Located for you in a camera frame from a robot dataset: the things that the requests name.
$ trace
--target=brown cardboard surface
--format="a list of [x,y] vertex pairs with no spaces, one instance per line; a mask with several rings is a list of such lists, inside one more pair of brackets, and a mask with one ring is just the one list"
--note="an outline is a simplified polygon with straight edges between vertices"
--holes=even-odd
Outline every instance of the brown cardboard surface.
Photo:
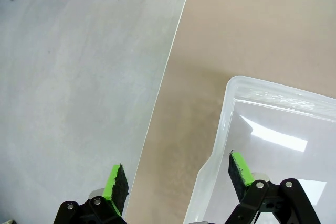
[[187,0],[126,221],[183,222],[231,77],[336,98],[335,53],[336,0]]

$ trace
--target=metal bolt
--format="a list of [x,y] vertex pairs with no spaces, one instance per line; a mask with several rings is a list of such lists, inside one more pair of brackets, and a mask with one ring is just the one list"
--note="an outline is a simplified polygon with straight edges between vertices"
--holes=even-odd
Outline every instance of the metal bolt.
[[256,184],[257,188],[263,188],[264,187],[264,183],[263,182],[258,182]]
[[71,210],[74,207],[72,203],[68,204],[68,209]]
[[292,183],[291,181],[287,181],[287,182],[285,183],[285,185],[286,185],[287,187],[292,187],[292,186],[293,186],[293,183]]
[[99,205],[99,204],[101,203],[101,200],[100,200],[100,199],[95,199],[95,200],[93,201],[93,203],[94,203],[95,205]]

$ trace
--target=tan mat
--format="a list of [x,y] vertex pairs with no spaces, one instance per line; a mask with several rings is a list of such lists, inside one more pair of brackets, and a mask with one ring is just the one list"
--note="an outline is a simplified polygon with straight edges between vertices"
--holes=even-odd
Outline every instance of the tan mat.
[[126,221],[182,223],[235,75],[336,98],[336,0],[187,0]]

